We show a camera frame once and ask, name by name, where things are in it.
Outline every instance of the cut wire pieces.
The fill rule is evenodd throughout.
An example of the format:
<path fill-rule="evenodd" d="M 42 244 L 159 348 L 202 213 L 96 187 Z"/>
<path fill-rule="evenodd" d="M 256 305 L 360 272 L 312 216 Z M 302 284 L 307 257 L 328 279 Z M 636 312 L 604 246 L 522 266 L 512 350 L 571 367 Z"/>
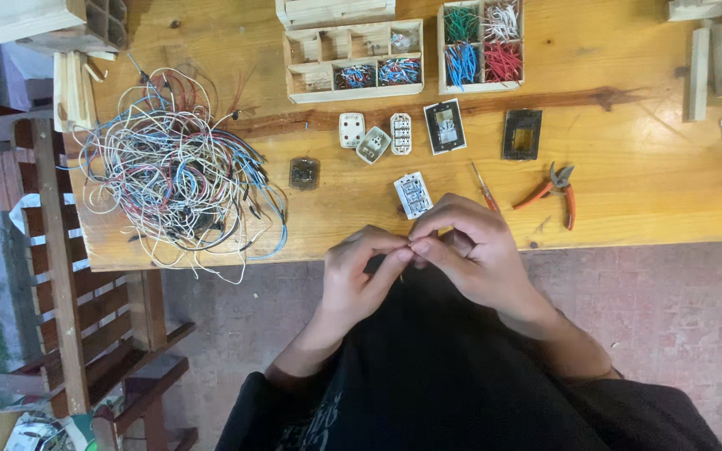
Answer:
<path fill-rule="evenodd" d="M 375 66 L 356 64 L 336 69 L 336 89 L 375 87 Z"/>
<path fill-rule="evenodd" d="M 522 79 L 522 56 L 519 43 L 484 43 L 484 75 L 487 83 Z"/>
<path fill-rule="evenodd" d="M 392 58 L 379 64 L 380 86 L 419 83 L 419 60 L 417 58 Z"/>
<path fill-rule="evenodd" d="M 478 49 L 472 44 L 457 43 L 445 49 L 445 62 L 447 65 L 447 81 L 464 90 L 465 84 L 476 83 L 480 74 L 480 61 Z"/>
<path fill-rule="evenodd" d="M 266 160 L 219 129 L 236 115 L 216 120 L 195 79 L 171 68 L 139 71 L 141 84 L 119 99 L 122 112 L 78 141 L 80 166 L 74 169 L 88 178 L 84 202 L 94 213 L 124 212 L 132 225 L 123 232 L 137 233 L 155 265 L 202 269 L 240 283 L 243 268 L 236 282 L 227 280 L 204 267 L 200 254 L 235 254 L 246 267 L 247 260 L 270 257 L 286 244 L 286 206 L 262 168 Z M 240 83 L 231 110 L 242 89 Z M 274 248 L 246 256 L 275 222 L 280 236 Z"/>
<path fill-rule="evenodd" d="M 478 15 L 473 8 L 445 7 L 445 44 L 478 40 Z"/>
<path fill-rule="evenodd" d="M 506 42 L 520 38 L 517 16 L 520 14 L 518 0 L 500 0 L 484 10 L 484 41 Z"/>

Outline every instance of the wooden table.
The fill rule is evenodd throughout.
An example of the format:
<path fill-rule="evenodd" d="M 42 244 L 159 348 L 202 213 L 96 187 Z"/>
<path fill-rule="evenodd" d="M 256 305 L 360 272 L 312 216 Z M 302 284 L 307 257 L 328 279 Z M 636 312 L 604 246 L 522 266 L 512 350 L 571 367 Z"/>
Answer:
<path fill-rule="evenodd" d="M 399 2 L 397 19 L 425 19 L 425 90 L 417 96 L 294 105 L 286 98 L 282 26 L 268 1 L 134 0 L 130 52 L 150 71 L 195 67 L 218 90 L 218 116 L 233 99 L 238 72 L 254 69 L 229 129 L 269 159 L 265 166 L 288 198 L 289 240 L 265 261 L 322 258 L 325 251 L 365 224 L 406 233 L 412 223 L 397 212 L 392 182 L 421 171 L 434 201 L 447 192 L 478 200 L 470 161 L 488 182 L 521 249 L 622 246 L 722 240 L 722 101 L 709 99 L 707 120 L 687 123 L 687 66 L 697 22 L 665 22 L 665 2 L 651 0 L 533 0 L 526 8 L 526 83 L 506 94 L 459 96 L 468 147 L 431 155 L 423 107 L 437 95 L 436 1 Z M 179 27 L 172 27 L 179 21 Z M 121 93 L 138 81 L 126 56 L 99 63 L 110 71 L 95 84 L 98 117 L 115 116 Z M 544 111 L 539 159 L 500 159 L 506 110 Z M 366 127 L 388 129 L 396 112 L 413 118 L 414 150 L 388 152 L 375 165 L 338 145 L 338 115 L 362 112 Z M 288 188 L 289 160 L 322 162 L 320 186 Z M 508 208 L 547 176 L 549 165 L 576 165 L 575 231 L 563 222 L 562 198 L 519 212 Z M 83 176 L 73 174 L 81 202 Z M 150 259 L 129 234 L 123 214 L 79 209 L 91 268 L 149 268 Z M 249 254 L 272 249 L 267 232 Z M 159 255 L 171 258 L 172 249 Z M 206 266 L 238 262 L 203 254 Z"/>

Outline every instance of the black shirt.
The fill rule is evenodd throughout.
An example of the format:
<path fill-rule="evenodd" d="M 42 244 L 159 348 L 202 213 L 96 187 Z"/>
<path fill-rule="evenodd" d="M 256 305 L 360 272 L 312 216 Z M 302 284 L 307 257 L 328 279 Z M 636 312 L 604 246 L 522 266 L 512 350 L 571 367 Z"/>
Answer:
<path fill-rule="evenodd" d="M 442 274 L 405 280 L 346 336 L 313 399 L 250 374 L 216 450 L 722 449 L 680 390 L 559 380 Z"/>

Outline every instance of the person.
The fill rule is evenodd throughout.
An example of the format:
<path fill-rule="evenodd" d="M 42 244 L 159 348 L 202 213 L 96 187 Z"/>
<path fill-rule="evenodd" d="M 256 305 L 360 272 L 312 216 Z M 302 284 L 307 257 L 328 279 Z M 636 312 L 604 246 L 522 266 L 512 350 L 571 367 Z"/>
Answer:
<path fill-rule="evenodd" d="M 454 194 L 408 237 L 367 226 L 327 252 L 313 317 L 216 446 L 496 448 L 722 446 L 683 392 L 625 380 L 532 286 L 504 218 Z"/>

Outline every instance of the concrete ground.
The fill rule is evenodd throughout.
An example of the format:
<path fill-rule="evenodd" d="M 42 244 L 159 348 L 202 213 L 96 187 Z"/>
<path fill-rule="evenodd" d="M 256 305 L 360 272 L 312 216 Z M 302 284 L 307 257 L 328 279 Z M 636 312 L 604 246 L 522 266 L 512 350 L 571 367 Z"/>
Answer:
<path fill-rule="evenodd" d="M 619 371 L 683 389 L 722 440 L 722 243 L 523 258 L 536 286 Z M 175 348 L 191 370 L 166 394 L 167 426 L 198 426 L 196 449 L 213 449 L 246 375 L 263 371 L 310 317 L 322 276 L 321 261 L 251 266 L 240 286 L 166 271 L 168 318 L 197 324 Z"/>

